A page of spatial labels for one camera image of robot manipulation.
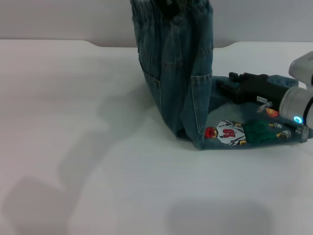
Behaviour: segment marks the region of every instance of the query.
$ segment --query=white tabletop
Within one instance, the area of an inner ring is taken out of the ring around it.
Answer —
[[[288,75],[313,43],[236,43],[214,75]],[[313,147],[197,151],[135,48],[0,41],[1,235],[312,235]]]

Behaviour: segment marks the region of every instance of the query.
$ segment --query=blue led light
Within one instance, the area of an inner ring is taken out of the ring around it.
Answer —
[[[300,123],[300,124],[303,122],[303,121],[302,121],[302,118],[300,118],[300,117],[294,117],[293,120],[294,120],[295,122],[297,122],[297,123]]]

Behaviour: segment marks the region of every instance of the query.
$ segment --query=printed cartoon character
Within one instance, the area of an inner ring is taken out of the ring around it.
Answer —
[[[205,137],[208,139],[218,139],[221,143],[229,145],[242,145],[245,143],[265,143],[274,142],[277,138],[289,138],[291,132],[282,131],[279,134],[269,130],[269,128],[282,128],[279,123],[268,124],[265,121],[253,120],[245,124],[234,121],[221,121],[216,128],[208,127]]]
[[[279,112],[278,112],[278,111],[273,110],[273,109],[269,109],[269,108],[266,109],[266,113],[267,113],[267,115],[269,115],[271,118],[275,118],[275,117],[278,117],[278,116],[279,116]]]

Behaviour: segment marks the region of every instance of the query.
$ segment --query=denim jeans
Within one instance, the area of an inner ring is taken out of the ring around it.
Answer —
[[[234,104],[212,77],[213,10],[208,0],[177,0],[179,13],[164,17],[156,0],[131,0],[144,77],[165,124],[198,149],[253,148],[298,141],[297,125],[258,104]],[[269,81],[298,82],[281,76]]]

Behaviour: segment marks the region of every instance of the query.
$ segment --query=red number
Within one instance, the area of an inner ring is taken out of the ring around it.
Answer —
[[[228,137],[236,137],[234,130],[231,129],[224,129],[224,137],[228,138]]]

